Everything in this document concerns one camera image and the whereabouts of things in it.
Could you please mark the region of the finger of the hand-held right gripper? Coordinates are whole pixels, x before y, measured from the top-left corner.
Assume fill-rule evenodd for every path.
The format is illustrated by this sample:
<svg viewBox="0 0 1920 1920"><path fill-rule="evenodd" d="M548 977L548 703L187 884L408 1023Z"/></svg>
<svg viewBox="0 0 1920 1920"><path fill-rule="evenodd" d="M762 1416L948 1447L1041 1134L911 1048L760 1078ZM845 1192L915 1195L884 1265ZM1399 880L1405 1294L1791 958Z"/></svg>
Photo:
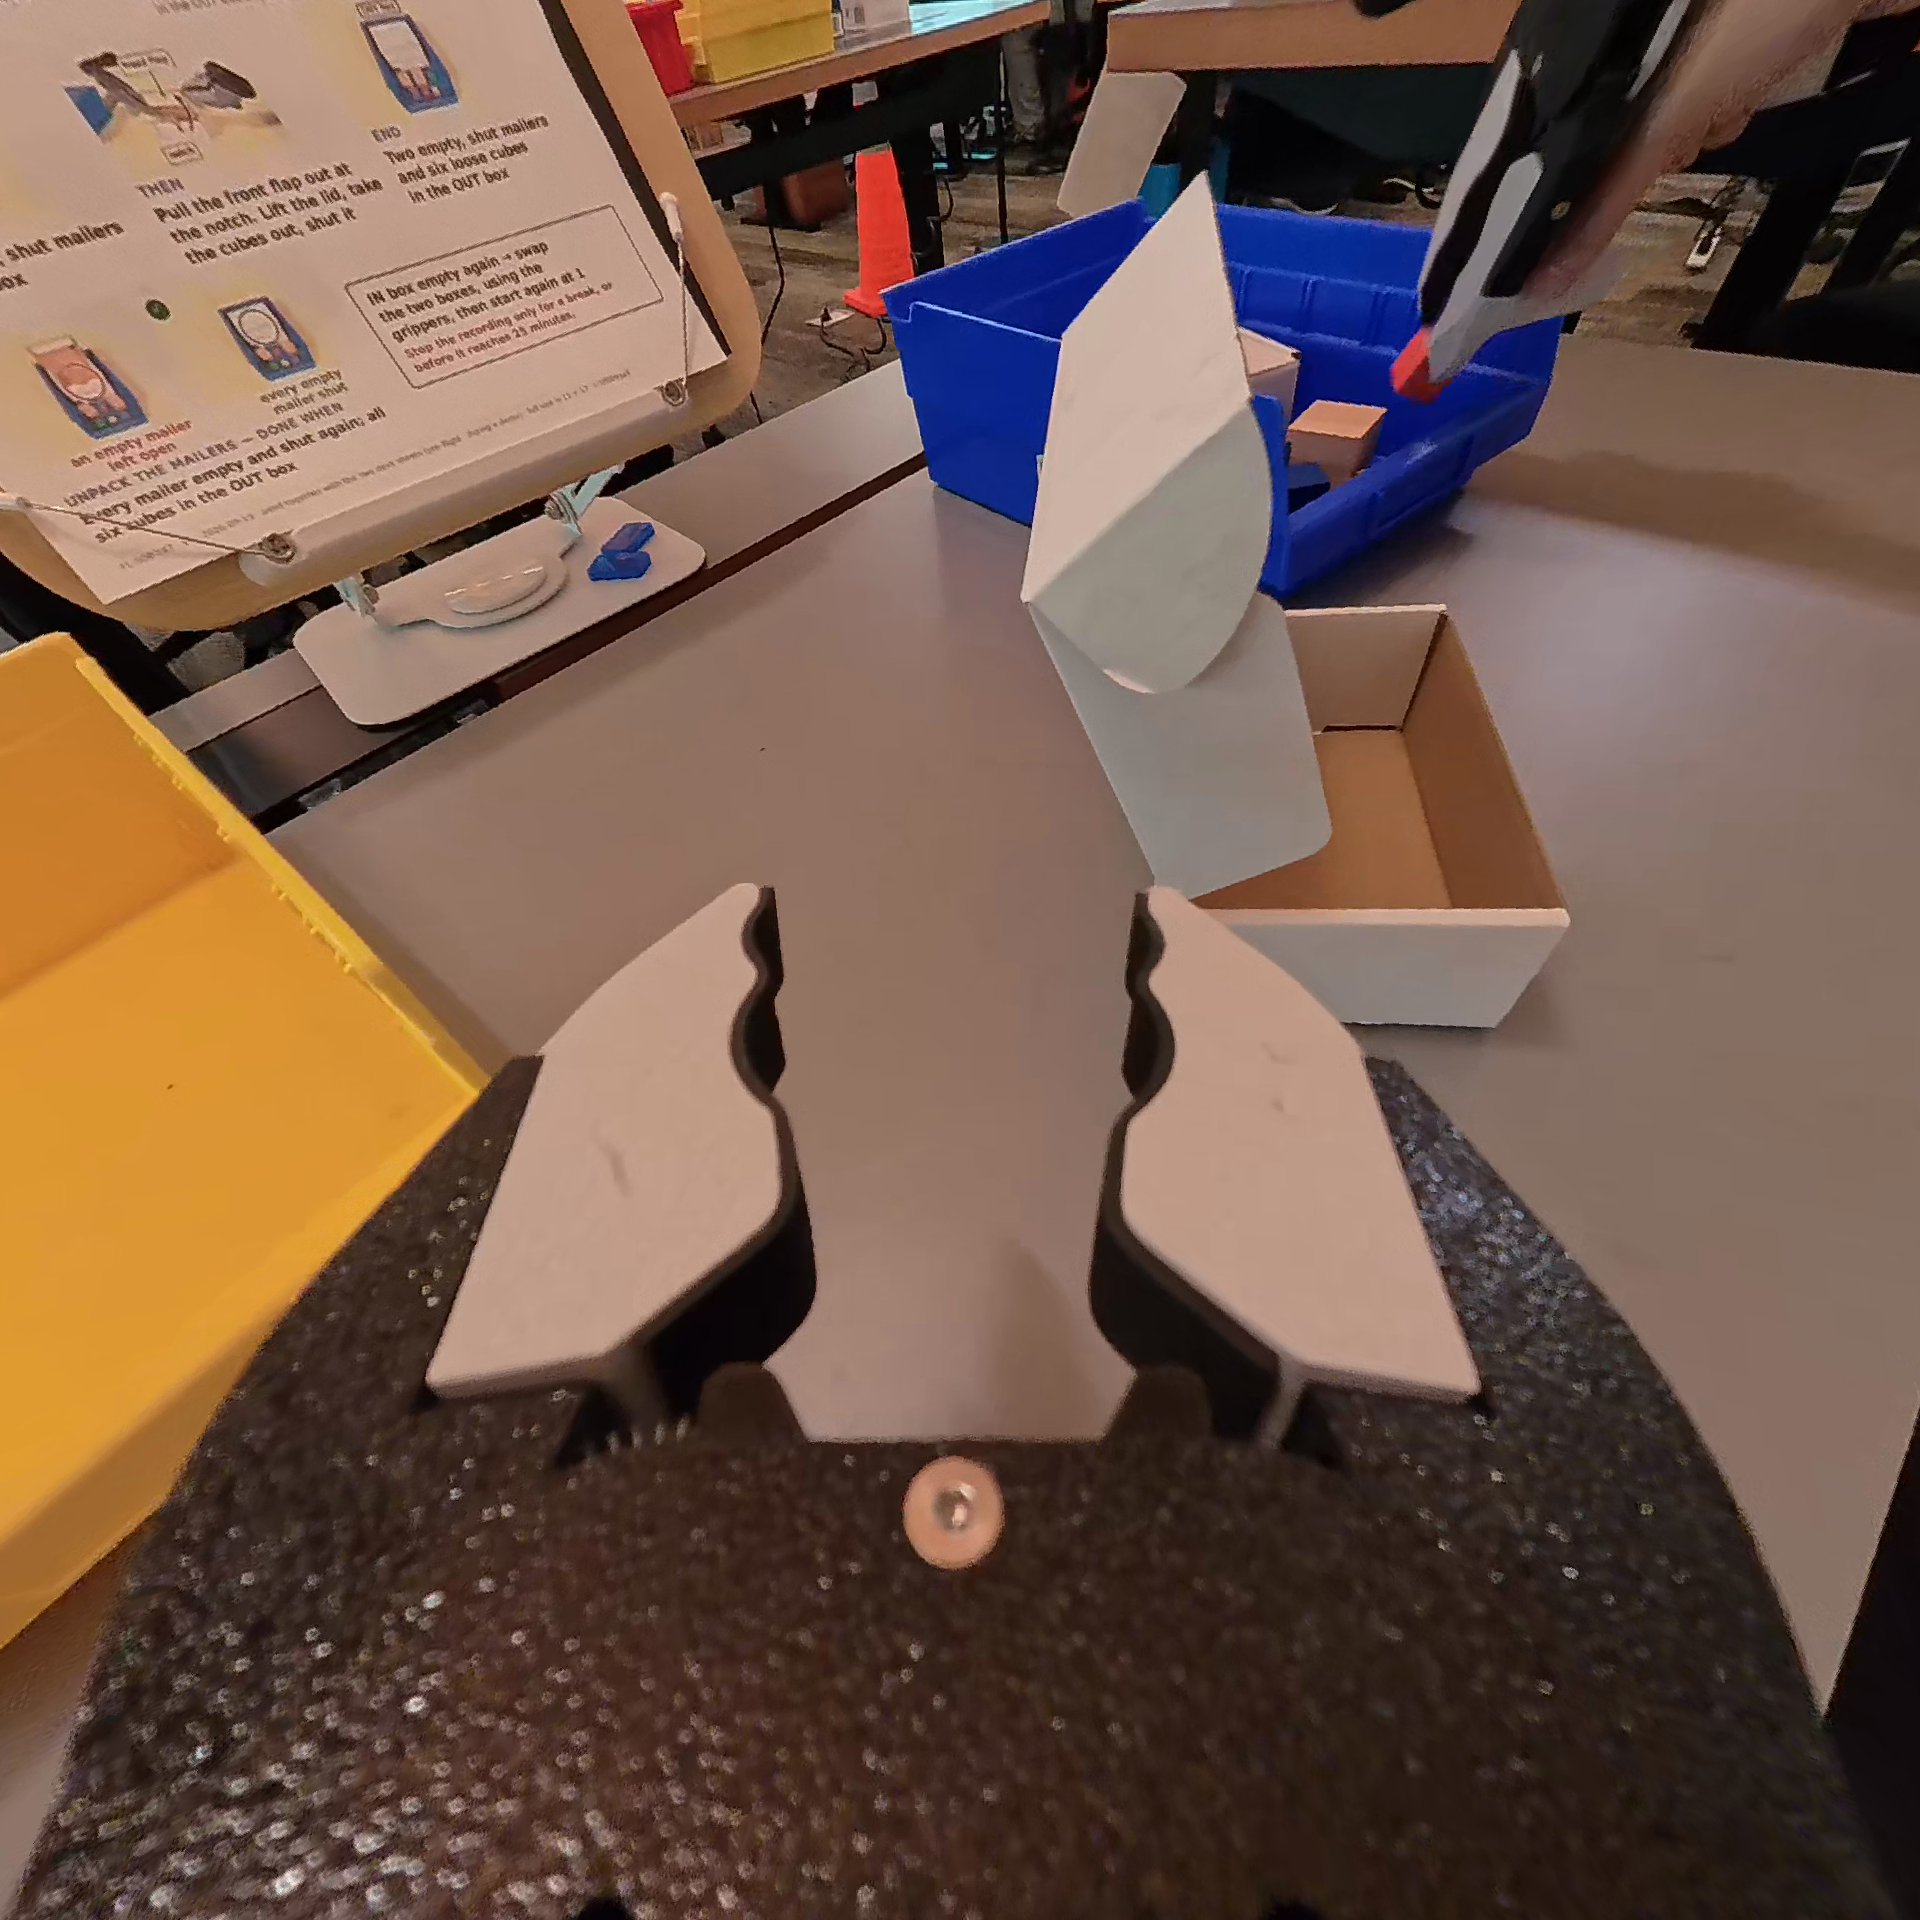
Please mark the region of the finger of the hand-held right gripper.
<svg viewBox="0 0 1920 1920"><path fill-rule="evenodd" d="M1498 238L1485 231L1456 276L1432 326L1432 370L1458 372L1495 337L1544 320L1562 320L1596 297L1604 297L1620 270L1619 231L1624 212L1586 231L1568 231L1528 274L1516 296L1495 296Z"/></svg>
<svg viewBox="0 0 1920 1920"><path fill-rule="evenodd" d="M1505 50L1479 119L1456 159L1420 276L1424 372L1458 372L1498 331L1529 318L1517 241L1546 178L1532 82L1517 50Z"/></svg>

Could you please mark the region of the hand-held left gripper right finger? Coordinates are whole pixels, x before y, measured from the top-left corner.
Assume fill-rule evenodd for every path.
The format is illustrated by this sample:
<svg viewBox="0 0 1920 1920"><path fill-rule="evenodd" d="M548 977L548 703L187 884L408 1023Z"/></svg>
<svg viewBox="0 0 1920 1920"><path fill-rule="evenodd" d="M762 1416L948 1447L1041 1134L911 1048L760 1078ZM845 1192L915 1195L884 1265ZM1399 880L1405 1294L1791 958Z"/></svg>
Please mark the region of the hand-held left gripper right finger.
<svg viewBox="0 0 1920 1920"><path fill-rule="evenodd" d="M1088 1304L1138 1379L1180 1371L1231 1443L1315 1390L1481 1394L1360 1048L1292 974L1178 891L1137 898L1128 1090Z"/></svg>

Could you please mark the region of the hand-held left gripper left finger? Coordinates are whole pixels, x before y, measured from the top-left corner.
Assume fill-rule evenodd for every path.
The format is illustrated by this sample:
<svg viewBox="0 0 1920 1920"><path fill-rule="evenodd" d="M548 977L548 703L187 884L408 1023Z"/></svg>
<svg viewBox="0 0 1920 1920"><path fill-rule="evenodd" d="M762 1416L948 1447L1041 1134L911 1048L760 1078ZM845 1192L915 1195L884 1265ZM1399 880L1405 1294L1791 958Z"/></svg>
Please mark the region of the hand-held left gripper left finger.
<svg viewBox="0 0 1920 1920"><path fill-rule="evenodd" d="M801 1330L818 1280L781 984L778 894L738 882L553 1034L428 1392L583 1387L635 1424L692 1420Z"/></svg>

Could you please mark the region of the natural wooden cube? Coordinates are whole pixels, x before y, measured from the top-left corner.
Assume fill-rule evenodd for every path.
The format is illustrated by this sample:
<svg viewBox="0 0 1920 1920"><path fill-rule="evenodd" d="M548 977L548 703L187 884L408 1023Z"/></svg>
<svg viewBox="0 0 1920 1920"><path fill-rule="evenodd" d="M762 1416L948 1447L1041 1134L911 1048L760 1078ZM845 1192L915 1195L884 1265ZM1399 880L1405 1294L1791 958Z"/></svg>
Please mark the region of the natural wooden cube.
<svg viewBox="0 0 1920 1920"><path fill-rule="evenodd" d="M1288 423L1288 466L1322 473L1346 487L1376 457L1385 407L1356 400L1313 400Z"/></svg>

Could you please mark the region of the white cardboard mailer box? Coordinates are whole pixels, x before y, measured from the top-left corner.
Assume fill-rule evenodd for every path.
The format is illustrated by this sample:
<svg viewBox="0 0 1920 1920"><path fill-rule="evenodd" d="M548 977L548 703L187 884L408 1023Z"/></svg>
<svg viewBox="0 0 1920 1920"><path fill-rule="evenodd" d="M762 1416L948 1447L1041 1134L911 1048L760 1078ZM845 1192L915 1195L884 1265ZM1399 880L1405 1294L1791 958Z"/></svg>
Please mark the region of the white cardboard mailer box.
<svg viewBox="0 0 1920 1920"><path fill-rule="evenodd" d="M1288 614L1216 207L1064 334L1023 600L1143 865L1346 1025L1498 1026L1568 930L1448 608Z"/></svg>

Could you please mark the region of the blue plastic bin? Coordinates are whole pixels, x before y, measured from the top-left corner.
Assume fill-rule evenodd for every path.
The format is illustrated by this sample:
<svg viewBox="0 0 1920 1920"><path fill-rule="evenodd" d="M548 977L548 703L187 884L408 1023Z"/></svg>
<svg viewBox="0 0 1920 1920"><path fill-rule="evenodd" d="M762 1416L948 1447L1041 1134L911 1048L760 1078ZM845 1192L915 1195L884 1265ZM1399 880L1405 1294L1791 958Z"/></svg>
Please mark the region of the blue plastic bin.
<svg viewBox="0 0 1920 1920"><path fill-rule="evenodd" d="M1435 400L1393 391L1411 339L1426 231L1285 208L1216 212L1236 322L1303 358L1299 400L1384 410L1376 457L1299 508L1282 486L1288 430L1255 404L1277 479L1281 516L1263 588L1277 600L1356 563L1466 489L1525 441L1544 411L1559 320L1495 337ZM937 487L1031 521L1068 326L1149 226L1130 202L899 284L884 297L903 382Z"/></svg>

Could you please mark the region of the white mailer box flap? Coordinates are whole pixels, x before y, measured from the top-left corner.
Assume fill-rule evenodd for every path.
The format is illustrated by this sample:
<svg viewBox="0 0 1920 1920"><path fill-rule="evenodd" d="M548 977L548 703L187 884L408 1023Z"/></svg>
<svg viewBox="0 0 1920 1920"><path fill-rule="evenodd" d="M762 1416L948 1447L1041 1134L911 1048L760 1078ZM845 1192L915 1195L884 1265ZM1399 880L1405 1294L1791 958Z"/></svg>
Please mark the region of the white mailer box flap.
<svg viewBox="0 0 1920 1920"><path fill-rule="evenodd" d="M1082 219L1133 202L1187 95L1169 71L1101 71L1073 144L1057 208Z"/></svg>

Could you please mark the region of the person's right hand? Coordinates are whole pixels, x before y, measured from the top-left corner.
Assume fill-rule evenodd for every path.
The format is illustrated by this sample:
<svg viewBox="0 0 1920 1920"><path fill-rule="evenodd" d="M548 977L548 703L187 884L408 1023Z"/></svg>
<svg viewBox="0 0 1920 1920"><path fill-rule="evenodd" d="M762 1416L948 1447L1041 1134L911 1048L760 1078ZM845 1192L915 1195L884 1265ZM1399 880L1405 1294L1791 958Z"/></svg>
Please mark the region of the person's right hand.
<svg viewBox="0 0 1920 1920"><path fill-rule="evenodd" d="M1785 82L1881 4L1715 2L1688 26L1617 161L1612 186L1636 203L1667 174L1732 142Z"/></svg>

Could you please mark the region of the wooden top table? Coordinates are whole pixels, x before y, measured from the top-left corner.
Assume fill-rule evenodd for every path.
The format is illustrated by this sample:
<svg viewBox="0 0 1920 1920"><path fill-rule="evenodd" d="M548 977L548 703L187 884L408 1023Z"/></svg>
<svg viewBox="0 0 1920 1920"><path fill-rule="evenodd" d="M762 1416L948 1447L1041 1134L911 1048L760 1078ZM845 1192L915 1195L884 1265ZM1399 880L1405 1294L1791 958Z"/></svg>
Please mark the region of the wooden top table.
<svg viewBox="0 0 1920 1920"><path fill-rule="evenodd" d="M1120 74L1249 74L1488 64L1516 2L1137 2L1111 12L1107 67Z"/></svg>

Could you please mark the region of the yellow plastic bin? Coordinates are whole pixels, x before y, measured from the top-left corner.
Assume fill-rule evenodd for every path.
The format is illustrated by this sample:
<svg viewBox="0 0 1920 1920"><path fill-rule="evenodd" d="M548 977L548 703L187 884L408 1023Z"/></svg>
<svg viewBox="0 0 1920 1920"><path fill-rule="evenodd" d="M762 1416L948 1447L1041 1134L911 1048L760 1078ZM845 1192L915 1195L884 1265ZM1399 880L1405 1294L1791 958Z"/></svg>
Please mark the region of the yellow plastic bin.
<svg viewBox="0 0 1920 1920"><path fill-rule="evenodd" d="M3 662L3 1642L489 1082L67 636Z"/></svg>

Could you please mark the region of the white stand base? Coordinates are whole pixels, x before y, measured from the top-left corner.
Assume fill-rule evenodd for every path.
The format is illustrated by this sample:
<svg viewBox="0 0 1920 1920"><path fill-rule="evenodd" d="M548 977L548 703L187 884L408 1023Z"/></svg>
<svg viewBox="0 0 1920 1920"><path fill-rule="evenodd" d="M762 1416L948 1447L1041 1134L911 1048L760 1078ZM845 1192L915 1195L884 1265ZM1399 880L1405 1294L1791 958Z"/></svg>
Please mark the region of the white stand base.
<svg viewBox="0 0 1920 1920"><path fill-rule="evenodd" d="M653 521L653 566L637 584L591 584L588 566L625 521ZM700 544L601 496L577 519L528 519L301 624L296 650L337 706L385 730L635 610L707 566Z"/></svg>

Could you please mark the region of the orange traffic cone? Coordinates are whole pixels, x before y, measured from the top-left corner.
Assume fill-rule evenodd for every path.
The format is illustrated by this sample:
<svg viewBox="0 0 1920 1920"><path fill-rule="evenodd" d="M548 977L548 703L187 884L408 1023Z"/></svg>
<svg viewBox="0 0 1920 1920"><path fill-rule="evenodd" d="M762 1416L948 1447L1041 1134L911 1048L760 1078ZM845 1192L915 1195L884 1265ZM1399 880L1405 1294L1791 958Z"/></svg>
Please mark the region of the orange traffic cone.
<svg viewBox="0 0 1920 1920"><path fill-rule="evenodd" d="M919 274L893 152L855 155L852 207L858 279L844 294L844 307L883 326L889 320L888 297Z"/></svg>

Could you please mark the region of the grey background table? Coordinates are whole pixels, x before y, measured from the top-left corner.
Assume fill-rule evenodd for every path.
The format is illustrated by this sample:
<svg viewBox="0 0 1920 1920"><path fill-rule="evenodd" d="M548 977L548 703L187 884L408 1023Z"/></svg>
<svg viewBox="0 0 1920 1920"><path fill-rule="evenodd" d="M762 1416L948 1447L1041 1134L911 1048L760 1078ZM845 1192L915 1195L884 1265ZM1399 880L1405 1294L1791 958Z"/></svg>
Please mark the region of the grey background table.
<svg viewBox="0 0 1920 1920"><path fill-rule="evenodd" d="M746 144L696 159L714 202L733 202L826 161L892 152L915 265L930 273L945 265L930 134L1000 108L1002 42L1047 20L1047 2L915 4L903 26L841 40L829 56L692 87L671 108L687 136L717 123L751 128ZM776 127L785 104L858 82L873 82L876 100L810 118L805 128Z"/></svg>

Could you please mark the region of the small yellow bin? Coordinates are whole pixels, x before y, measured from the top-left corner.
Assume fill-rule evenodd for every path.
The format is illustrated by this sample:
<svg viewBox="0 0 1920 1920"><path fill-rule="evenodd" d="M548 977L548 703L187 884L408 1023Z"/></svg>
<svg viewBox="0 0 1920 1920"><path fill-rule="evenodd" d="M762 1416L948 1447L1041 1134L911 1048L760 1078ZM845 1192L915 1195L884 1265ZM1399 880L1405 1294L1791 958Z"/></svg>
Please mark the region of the small yellow bin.
<svg viewBox="0 0 1920 1920"><path fill-rule="evenodd" d="M729 84L834 52L833 2L681 2L696 80Z"/></svg>

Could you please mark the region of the small red bin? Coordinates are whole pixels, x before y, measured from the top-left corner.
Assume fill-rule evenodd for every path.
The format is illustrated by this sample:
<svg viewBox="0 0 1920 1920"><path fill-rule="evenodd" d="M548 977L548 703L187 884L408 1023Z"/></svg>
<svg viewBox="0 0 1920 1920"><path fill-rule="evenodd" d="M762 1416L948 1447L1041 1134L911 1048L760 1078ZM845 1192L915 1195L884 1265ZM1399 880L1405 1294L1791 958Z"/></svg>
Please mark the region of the small red bin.
<svg viewBox="0 0 1920 1920"><path fill-rule="evenodd" d="M692 60L681 35L681 2L623 2L625 14L656 74L666 98L677 98L697 84Z"/></svg>

